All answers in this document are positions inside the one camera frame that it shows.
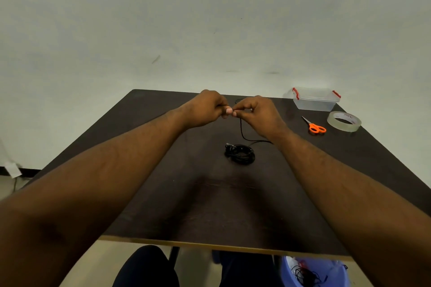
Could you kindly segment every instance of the container lid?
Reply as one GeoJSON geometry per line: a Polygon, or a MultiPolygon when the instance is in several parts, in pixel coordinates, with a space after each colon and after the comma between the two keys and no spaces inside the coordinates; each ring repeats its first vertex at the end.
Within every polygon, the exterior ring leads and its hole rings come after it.
{"type": "Polygon", "coordinates": [[[293,88],[294,98],[298,100],[338,102],[341,95],[329,88],[293,88]]]}

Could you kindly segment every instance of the wall baseboard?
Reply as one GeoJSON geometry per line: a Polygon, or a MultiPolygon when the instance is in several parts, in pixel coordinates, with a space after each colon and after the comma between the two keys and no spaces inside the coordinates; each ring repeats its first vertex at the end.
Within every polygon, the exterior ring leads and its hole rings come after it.
{"type": "MultiPolygon", "coordinates": [[[[33,178],[40,172],[40,169],[19,168],[19,170],[21,170],[23,178],[33,178]]],[[[0,176],[9,176],[5,167],[0,166],[0,176]]]]}

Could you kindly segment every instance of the scissors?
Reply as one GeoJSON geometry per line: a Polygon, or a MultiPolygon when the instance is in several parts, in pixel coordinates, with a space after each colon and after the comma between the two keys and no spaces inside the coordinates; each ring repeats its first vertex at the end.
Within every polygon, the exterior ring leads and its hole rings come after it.
{"type": "Polygon", "coordinates": [[[304,120],[308,123],[308,125],[310,126],[309,131],[312,133],[325,133],[326,132],[326,128],[325,127],[321,127],[319,125],[313,124],[311,121],[307,120],[304,116],[302,116],[302,118],[304,118],[304,120]]]}

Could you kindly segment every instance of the hand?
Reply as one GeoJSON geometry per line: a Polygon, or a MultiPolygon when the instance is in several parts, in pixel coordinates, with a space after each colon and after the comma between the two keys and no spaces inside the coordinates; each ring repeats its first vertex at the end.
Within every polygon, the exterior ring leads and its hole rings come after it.
{"type": "Polygon", "coordinates": [[[204,126],[220,116],[227,118],[232,113],[226,98],[209,90],[203,90],[179,109],[184,112],[186,129],[204,126]]]}
{"type": "Polygon", "coordinates": [[[232,116],[245,120],[260,136],[269,140],[287,129],[272,101],[260,95],[241,100],[232,110],[232,116]]]}

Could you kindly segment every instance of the tape roll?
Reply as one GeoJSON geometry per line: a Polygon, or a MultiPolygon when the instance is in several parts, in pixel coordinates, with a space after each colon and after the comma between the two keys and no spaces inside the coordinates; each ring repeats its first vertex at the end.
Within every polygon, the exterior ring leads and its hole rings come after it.
{"type": "Polygon", "coordinates": [[[358,117],[353,116],[350,113],[345,113],[343,111],[331,111],[328,116],[328,123],[332,127],[335,127],[336,129],[339,129],[345,132],[356,132],[358,128],[361,127],[362,125],[362,121],[358,117]],[[336,118],[346,120],[350,124],[341,122],[336,118]]]}

